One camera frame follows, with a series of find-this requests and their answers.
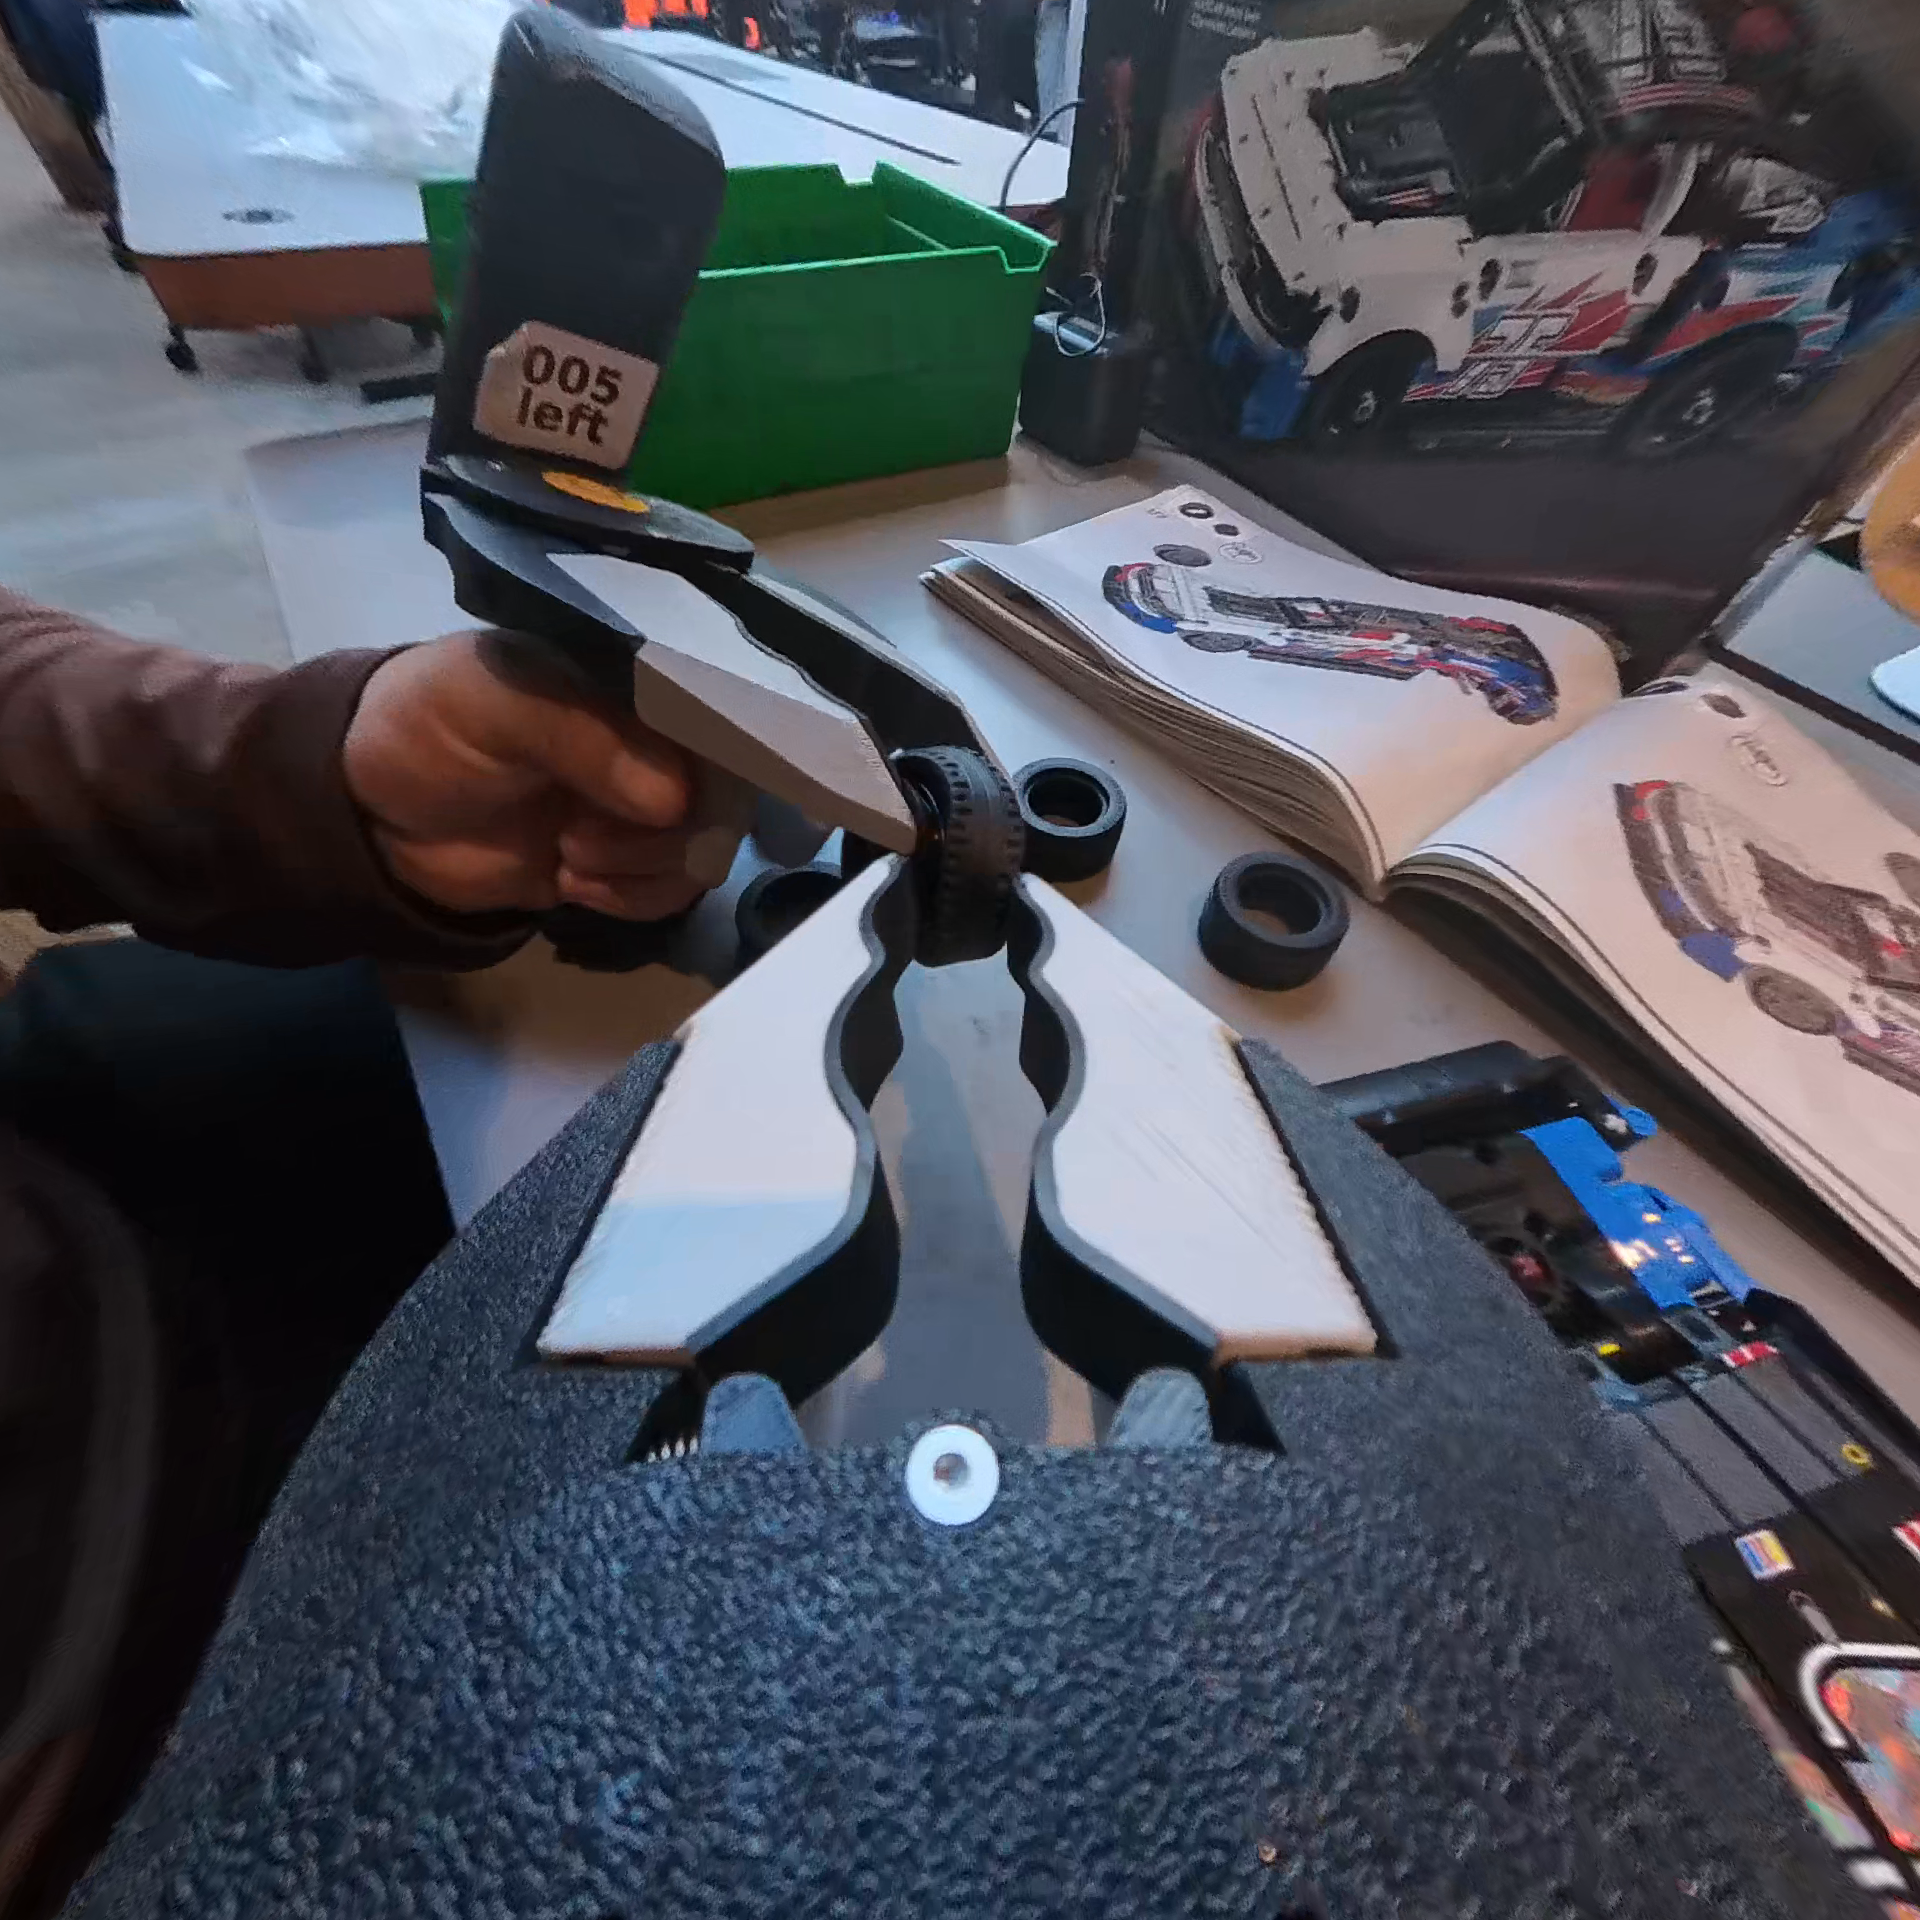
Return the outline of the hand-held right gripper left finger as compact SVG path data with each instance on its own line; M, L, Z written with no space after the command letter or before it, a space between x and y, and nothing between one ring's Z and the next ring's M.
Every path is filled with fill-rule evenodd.
M765 1375L801 1405L875 1345L897 1220L872 1102L916 927L914 872L875 863L682 1026L538 1358Z

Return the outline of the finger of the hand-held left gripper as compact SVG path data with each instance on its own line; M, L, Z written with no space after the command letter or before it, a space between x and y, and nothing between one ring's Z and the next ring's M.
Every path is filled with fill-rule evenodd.
M961 746L992 755L957 695L835 598L762 563L706 563L706 591L762 648L852 708L883 754Z
M602 555L556 555L592 602L636 631L636 717L816 825L892 854L918 820L865 721L679 574Z

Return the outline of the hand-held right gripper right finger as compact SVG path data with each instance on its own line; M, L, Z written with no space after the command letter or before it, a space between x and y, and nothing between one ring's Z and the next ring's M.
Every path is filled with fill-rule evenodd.
M1231 1401L1231 1369L1375 1358L1240 1032L1045 881L1019 881L1008 964L1044 1102L1019 1260L1045 1352L1113 1401L1157 1369Z

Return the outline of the black toy tire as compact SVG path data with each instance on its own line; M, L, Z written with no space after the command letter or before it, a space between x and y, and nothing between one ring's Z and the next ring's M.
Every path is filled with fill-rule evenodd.
M735 899L732 927L737 969L757 964L843 886L835 866L792 866L759 872Z
M1295 854L1231 859L1195 917L1204 961L1240 984L1293 991L1314 981L1349 927L1348 899Z
M1024 820L1011 777L969 746L918 746L907 781L934 822L918 855L918 964L985 961L1008 942L1022 878Z
M1114 863L1128 796L1107 769L1074 755L1039 755L1019 769L1012 786L1028 873L1074 884L1100 878Z

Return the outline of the white brick race car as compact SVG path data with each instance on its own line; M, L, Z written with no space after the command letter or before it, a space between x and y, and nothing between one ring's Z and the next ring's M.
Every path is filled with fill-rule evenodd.
M1517 1042L1325 1081L1588 1380L1714 1657L1848 1878L1917 1913L1917 1428L1709 1225L1626 1174L1655 1122Z

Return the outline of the instruction booklet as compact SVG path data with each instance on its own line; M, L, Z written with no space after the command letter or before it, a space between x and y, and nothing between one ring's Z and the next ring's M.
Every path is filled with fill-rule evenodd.
M1917 831L1757 690L1622 690L1582 622L1190 485L921 581L1364 899L1496 935L1917 1282Z

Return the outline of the person's left forearm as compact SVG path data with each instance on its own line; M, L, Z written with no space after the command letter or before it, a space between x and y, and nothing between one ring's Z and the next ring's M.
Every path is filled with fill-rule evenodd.
M513 954L530 913L411 893L348 799L344 741L386 659L223 662L3 591L3 906L263 967Z

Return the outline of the person's left hand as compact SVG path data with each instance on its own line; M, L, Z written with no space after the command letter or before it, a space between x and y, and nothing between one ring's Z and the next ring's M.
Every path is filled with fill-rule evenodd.
M584 906L659 923L692 906L689 759L636 717L509 681L485 634L386 658L341 746L388 873L453 913Z

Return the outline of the clear plastic bags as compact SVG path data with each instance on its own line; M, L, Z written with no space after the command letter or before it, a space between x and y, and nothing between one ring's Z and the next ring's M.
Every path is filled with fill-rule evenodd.
M399 177L466 175L513 4L191 4L254 150Z

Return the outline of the green plastic bin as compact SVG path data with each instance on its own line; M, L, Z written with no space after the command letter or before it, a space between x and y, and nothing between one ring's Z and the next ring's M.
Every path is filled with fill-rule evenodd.
M1000 458L1053 251L892 163L732 170L625 482L724 510Z

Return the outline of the black power adapter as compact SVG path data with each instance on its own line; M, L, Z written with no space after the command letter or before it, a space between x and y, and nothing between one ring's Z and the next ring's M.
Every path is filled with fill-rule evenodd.
M1019 432L1077 466L1113 466L1139 447L1150 339L1044 310L1034 316L1019 387Z

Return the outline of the black printed toy set box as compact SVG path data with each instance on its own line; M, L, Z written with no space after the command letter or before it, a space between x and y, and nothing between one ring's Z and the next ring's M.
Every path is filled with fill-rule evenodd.
M1090 4L1065 273L1145 425L1648 669L1917 414L1913 4Z

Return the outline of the instruction sheet on wooden board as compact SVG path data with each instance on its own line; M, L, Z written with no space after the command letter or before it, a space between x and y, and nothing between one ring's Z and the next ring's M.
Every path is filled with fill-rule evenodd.
M1887 605L1917 622L1917 437L1875 482L1860 526L1860 570Z

